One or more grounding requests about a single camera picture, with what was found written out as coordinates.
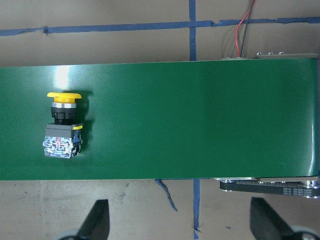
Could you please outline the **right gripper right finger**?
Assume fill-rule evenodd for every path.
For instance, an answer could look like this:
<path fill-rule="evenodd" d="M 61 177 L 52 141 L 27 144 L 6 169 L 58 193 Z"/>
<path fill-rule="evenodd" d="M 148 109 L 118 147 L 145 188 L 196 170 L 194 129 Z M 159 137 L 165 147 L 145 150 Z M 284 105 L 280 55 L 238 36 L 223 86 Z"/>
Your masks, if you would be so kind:
<path fill-rule="evenodd" d="M 294 231 L 261 197 L 250 201 L 249 227 L 256 240 L 293 240 Z"/>

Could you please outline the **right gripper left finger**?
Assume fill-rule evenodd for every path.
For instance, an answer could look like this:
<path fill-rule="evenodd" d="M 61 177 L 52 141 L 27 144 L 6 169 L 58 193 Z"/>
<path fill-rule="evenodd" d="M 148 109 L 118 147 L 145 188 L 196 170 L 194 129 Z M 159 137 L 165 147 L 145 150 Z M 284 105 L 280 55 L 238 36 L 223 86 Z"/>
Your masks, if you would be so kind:
<path fill-rule="evenodd" d="M 107 240 L 110 233 L 108 199 L 97 200 L 77 232 L 80 240 Z"/>

